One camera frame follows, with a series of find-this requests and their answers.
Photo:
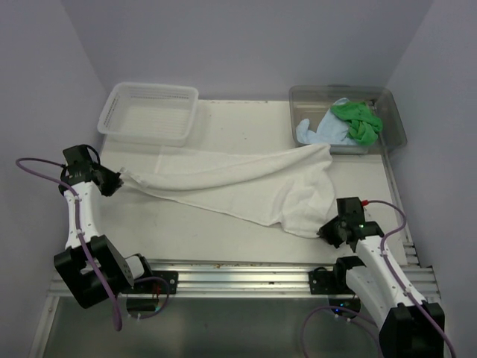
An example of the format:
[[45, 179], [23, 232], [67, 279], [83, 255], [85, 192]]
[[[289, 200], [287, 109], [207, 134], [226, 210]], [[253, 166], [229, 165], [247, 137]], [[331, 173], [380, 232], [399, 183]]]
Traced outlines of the white towel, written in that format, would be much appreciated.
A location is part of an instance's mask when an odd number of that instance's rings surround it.
[[331, 164], [324, 144], [267, 154], [161, 147], [145, 169], [120, 172], [147, 195], [315, 238], [335, 200]]

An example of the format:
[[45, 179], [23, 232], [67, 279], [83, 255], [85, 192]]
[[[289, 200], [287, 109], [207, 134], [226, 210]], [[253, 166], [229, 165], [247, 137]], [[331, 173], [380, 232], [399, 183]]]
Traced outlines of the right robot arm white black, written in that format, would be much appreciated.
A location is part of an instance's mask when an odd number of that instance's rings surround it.
[[445, 315], [406, 277], [376, 222], [335, 217], [318, 236], [330, 245], [347, 244], [353, 255], [332, 269], [309, 272], [312, 294], [355, 294], [379, 329], [384, 357], [443, 357]]

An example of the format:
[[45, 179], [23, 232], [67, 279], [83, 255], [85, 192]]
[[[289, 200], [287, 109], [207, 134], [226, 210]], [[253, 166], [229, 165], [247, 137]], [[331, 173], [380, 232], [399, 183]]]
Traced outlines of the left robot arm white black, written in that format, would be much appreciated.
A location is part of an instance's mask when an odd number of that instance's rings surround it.
[[68, 166], [60, 179], [69, 234], [54, 267], [80, 306], [90, 308], [131, 288], [150, 291], [155, 275], [147, 260], [141, 254], [123, 257], [100, 229], [100, 198], [122, 186], [120, 174], [93, 163], [89, 169]]

